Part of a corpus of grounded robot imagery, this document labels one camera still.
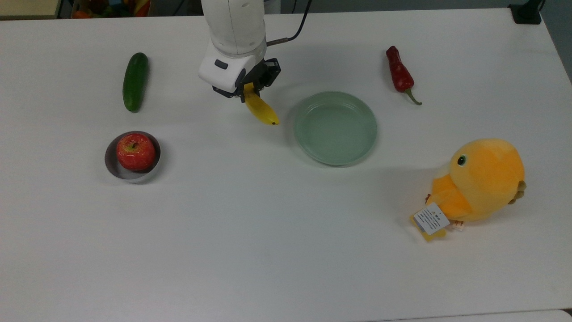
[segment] plate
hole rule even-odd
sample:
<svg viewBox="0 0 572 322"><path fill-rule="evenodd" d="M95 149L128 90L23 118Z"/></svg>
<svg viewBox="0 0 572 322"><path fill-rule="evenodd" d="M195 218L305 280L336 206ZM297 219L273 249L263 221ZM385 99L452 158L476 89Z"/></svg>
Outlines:
<svg viewBox="0 0 572 322"><path fill-rule="evenodd" d="M119 163L119 160L117 160L117 153L116 153L117 143L125 135L133 133L139 133L145 135L146 137L149 138L149 140L151 140L153 146L155 147L155 161L153 162L153 165L151 165L149 168L143 171L127 170L126 168L123 168ZM157 139L155 139L153 135L141 131L131 131L123 133L122 135L116 137L113 141L111 141L111 143L109 143L107 150L105 151L105 166L107 167L109 172L114 176L123 179L129 183L142 183L151 179L159 169L160 159L161 159L161 147L159 146L159 141L157 141Z"/></svg>
<svg viewBox="0 0 572 322"><path fill-rule="evenodd" d="M313 95L296 107L294 135L302 150L330 166L345 166L371 151L378 125L371 109L343 92Z"/></svg>

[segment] yellow banana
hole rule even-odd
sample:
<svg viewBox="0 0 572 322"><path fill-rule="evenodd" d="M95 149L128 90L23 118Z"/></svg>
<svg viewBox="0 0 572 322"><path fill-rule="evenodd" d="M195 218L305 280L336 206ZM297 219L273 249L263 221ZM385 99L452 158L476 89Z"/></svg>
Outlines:
<svg viewBox="0 0 572 322"><path fill-rule="evenodd" d="M248 83L244 85L243 94L244 102L246 103L252 115L256 116L256 118L258 118L264 124L280 124L278 116L276 116L276 113L274 113L274 110L270 107L270 105L266 104L266 102L254 92L254 84Z"/></svg>

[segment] green cucumber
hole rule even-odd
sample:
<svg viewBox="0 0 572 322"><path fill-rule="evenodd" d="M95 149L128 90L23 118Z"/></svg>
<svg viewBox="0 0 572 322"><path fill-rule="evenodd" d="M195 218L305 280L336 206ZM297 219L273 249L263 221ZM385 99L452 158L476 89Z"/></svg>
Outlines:
<svg viewBox="0 0 572 322"><path fill-rule="evenodd" d="M149 59L143 53L136 53L131 57L125 70L123 79L123 103L128 111L137 112L143 95L149 74Z"/></svg>

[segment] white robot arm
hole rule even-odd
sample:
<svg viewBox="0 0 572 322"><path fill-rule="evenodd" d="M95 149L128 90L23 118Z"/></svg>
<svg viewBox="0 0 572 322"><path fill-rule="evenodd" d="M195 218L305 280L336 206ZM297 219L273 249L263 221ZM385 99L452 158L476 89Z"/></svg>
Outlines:
<svg viewBox="0 0 572 322"><path fill-rule="evenodd" d="M201 79L226 96L244 100L245 84L254 83L256 93L270 86L280 65L265 60L266 28L263 0L203 0L202 9L210 29L210 42L198 70Z"/></svg>

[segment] red apple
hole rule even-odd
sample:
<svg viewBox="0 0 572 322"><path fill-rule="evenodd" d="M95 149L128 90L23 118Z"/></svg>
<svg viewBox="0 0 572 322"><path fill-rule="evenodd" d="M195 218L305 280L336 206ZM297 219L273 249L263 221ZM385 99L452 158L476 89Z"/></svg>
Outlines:
<svg viewBox="0 0 572 322"><path fill-rule="evenodd" d="M123 168L141 171L155 161L155 147L151 140L140 133L127 134L117 143L117 160Z"/></svg>

